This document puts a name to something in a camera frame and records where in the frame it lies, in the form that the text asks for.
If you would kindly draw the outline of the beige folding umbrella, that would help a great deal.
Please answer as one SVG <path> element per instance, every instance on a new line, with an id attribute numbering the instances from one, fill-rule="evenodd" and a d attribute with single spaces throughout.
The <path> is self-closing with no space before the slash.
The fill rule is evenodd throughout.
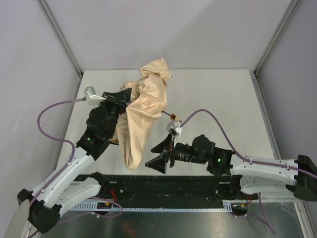
<path id="1" fill-rule="evenodd" d="M 111 139 L 119 145 L 128 170 L 140 164 L 153 125 L 167 108 L 167 83 L 171 78 L 164 58 L 142 66 L 140 74 L 141 79 L 127 81 L 120 88 L 131 89 L 131 96 Z"/>

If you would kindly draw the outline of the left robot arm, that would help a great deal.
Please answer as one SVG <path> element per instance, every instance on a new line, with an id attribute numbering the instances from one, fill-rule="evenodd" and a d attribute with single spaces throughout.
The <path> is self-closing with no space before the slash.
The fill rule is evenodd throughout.
<path id="1" fill-rule="evenodd" d="M 72 103 L 86 102 L 93 105 L 86 121 L 86 130 L 77 143 L 70 144 L 71 154 L 40 185 L 18 193 L 19 203 L 30 202 L 28 221 L 42 234 L 50 231 L 62 215 L 82 201 L 107 194 L 108 180 L 95 172 L 78 185 L 72 182 L 89 165 L 94 163 L 111 144 L 119 116 L 130 104 L 130 88 L 119 92 L 97 95 L 87 87 L 84 97 Z"/>

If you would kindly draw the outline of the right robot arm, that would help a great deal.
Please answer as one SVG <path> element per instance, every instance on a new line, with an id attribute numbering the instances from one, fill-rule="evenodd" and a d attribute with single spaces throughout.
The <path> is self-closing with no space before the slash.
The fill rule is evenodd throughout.
<path id="1" fill-rule="evenodd" d="M 203 134 L 193 139 L 191 145 L 175 143 L 174 136 L 151 149 L 158 156 L 145 166 L 166 174 L 176 161 L 203 164 L 206 170 L 217 177 L 230 176 L 240 179 L 241 192 L 293 194 L 297 199 L 315 202 L 317 200 L 317 167 L 305 155 L 296 159 L 271 160 L 238 154 L 235 151 L 218 148 Z"/>

